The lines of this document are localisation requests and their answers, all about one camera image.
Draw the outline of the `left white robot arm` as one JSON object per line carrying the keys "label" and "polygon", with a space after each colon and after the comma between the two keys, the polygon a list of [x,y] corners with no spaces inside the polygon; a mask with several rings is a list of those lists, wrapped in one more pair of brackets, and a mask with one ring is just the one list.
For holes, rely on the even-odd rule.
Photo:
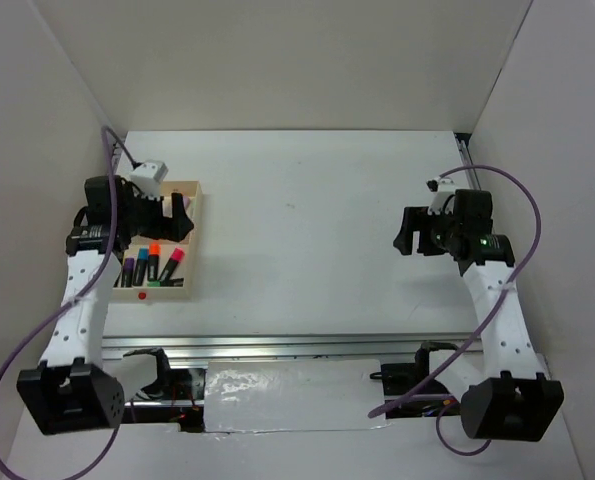
{"label": "left white robot arm", "polygon": [[102,338],[121,256],[135,237],[187,246],[201,198],[198,183],[153,197],[116,176],[84,185],[87,204],[66,240],[68,280],[53,336],[38,366],[16,387],[45,435],[116,428],[139,391],[153,399],[173,390],[174,374],[160,348],[130,351],[114,373],[102,367]]}

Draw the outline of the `yellow cap black highlighter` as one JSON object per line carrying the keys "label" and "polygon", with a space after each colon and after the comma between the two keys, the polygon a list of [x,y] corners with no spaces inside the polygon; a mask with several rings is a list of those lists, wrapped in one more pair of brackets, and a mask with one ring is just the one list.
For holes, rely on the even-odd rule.
{"label": "yellow cap black highlighter", "polygon": [[119,275],[117,276],[117,278],[116,278],[116,280],[114,282],[113,287],[114,288],[121,288],[121,287],[123,287],[123,273],[122,272],[120,272]]}

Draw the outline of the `orange cap black highlighter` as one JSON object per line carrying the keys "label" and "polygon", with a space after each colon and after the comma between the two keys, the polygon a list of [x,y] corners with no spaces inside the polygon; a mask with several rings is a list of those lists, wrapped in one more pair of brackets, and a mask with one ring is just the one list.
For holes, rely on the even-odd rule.
{"label": "orange cap black highlighter", "polygon": [[147,255],[147,280],[155,282],[159,277],[161,245],[157,242],[150,243]]}

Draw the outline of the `pink cap black highlighter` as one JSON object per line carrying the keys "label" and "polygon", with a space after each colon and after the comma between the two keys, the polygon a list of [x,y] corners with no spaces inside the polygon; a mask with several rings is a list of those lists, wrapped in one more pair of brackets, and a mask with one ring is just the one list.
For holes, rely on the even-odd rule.
{"label": "pink cap black highlighter", "polygon": [[172,251],[166,264],[162,268],[160,275],[158,277],[158,281],[166,282],[166,281],[171,280],[173,275],[175,274],[177,268],[183,261],[184,257],[185,257],[185,252],[180,248],[175,248]]}

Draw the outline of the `purple cap black highlighter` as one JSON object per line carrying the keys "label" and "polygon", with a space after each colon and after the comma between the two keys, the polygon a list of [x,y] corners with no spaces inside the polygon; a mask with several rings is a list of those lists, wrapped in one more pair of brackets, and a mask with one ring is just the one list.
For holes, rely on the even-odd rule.
{"label": "purple cap black highlighter", "polygon": [[122,264],[120,287],[131,288],[133,283],[135,259],[133,257],[126,257]]}

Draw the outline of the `blue cap black highlighter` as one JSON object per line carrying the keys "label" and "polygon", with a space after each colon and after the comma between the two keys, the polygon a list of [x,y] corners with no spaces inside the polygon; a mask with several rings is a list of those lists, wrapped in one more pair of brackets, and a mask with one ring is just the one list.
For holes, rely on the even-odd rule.
{"label": "blue cap black highlighter", "polygon": [[140,248],[135,260],[133,270],[133,286],[142,286],[148,268],[148,249]]}

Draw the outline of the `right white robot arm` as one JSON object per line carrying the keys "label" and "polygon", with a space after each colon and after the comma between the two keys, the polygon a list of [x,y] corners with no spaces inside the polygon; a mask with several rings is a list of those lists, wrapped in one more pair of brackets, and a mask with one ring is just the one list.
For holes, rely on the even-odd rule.
{"label": "right white robot arm", "polygon": [[538,442],[564,400],[548,378],[529,338],[513,278],[510,240],[494,233],[492,196],[486,191],[440,188],[429,206],[409,206],[393,242],[402,255],[448,254],[471,296],[482,369],[458,357],[449,366],[427,358],[413,369],[425,392],[442,385],[460,405],[471,439]]}

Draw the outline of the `green cap black highlighter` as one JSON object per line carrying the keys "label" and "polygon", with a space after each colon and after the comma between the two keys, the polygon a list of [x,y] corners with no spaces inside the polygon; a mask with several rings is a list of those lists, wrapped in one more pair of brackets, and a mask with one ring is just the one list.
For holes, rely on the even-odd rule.
{"label": "green cap black highlighter", "polygon": [[181,288],[184,286],[185,279],[183,277],[164,278],[148,280],[146,282],[147,288]]}

